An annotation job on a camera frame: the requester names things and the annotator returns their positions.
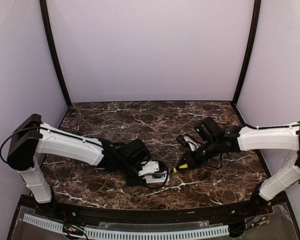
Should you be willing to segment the yellow handled screwdriver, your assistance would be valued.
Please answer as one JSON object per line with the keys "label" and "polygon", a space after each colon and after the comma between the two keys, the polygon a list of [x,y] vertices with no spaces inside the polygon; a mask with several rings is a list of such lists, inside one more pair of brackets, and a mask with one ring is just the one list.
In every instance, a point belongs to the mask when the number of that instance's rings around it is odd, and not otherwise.
{"label": "yellow handled screwdriver", "polygon": [[184,171],[187,171],[189,168],[188,168],[188,164],[182,164],[182,165],[179,165],[179,166],[176,166],[176,167],[173,167],[171,170],[170,170],[170,173],[171,174],[176,174],[178,172],[184,172]]}

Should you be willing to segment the white remote control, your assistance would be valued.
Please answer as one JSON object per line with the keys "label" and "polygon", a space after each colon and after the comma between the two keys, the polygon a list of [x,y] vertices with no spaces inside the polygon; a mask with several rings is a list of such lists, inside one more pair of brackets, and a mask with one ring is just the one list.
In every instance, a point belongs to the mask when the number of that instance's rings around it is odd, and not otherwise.
{"label": "white remote control", "polygon": [[153,174],[146,174],[142,178],[145,180],[147,184],[163,184],[168,183],[170,181],[170,177],[167,173],[153,173]]}

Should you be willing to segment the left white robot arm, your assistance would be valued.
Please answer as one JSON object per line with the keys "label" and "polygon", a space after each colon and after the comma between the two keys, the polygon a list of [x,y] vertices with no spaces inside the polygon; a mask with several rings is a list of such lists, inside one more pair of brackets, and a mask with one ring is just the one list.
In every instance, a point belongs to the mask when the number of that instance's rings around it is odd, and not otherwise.
{"label": "left white robot arm", "polygon": [[36,113],[28,117],[6,142],[9,149],[3,161],[21,175],[39,204],[50,203],[53,193],[35,154],[70,158],[110,172],[124,169],[137,185],[146,183],[143,176],[154,173],[158,166],[151,163],[151,154],[139,139],[123,143],[78,136],[42,122],[41,115]]}

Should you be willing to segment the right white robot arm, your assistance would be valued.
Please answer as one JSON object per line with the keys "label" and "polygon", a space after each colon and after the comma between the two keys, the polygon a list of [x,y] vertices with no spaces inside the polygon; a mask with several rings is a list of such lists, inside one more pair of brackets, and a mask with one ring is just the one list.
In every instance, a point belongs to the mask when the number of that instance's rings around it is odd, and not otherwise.
{"label": "right white robot arm", "polygon": [[259,183],[250,200],[258,204],[270,202],[277,194],[300,180],[300,121],[286,125],[233,126],[225,131],[213,118],[206,117],[194,129],[202,139],[198,142],[188,134],[177,141],[186,148],[173,172],[189,171],[208,164],[210,159],[227,153],[250,150],[291,150],[297,153],[272,177]]}

